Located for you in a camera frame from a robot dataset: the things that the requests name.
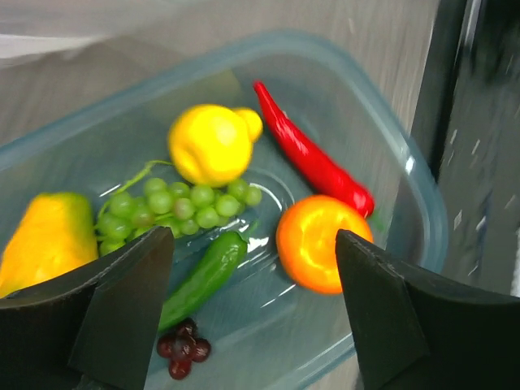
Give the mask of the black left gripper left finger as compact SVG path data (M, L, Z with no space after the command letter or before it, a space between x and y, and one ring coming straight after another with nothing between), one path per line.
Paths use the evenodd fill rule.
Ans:
M167 294L174 237L123 248L1 300L3 389L142 389Z

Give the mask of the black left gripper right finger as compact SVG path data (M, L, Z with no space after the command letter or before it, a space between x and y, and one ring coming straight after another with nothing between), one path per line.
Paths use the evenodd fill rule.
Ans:
M353 232L336 259L367 389L516 389L519 300L392 258Z

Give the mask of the yellow green mango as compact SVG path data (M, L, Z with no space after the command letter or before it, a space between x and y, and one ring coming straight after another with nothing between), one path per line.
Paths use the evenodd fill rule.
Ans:
M1 256L1 297L98 259L93 210L79 193L35 196Z

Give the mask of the orange tangerine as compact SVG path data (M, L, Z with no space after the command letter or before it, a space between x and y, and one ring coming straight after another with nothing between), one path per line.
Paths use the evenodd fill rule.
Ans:
M276 246L282 267L296 284L325 295L342 293L336 261L339 230L373 241L366 220L333 197L313 195L283 213L276 230Z

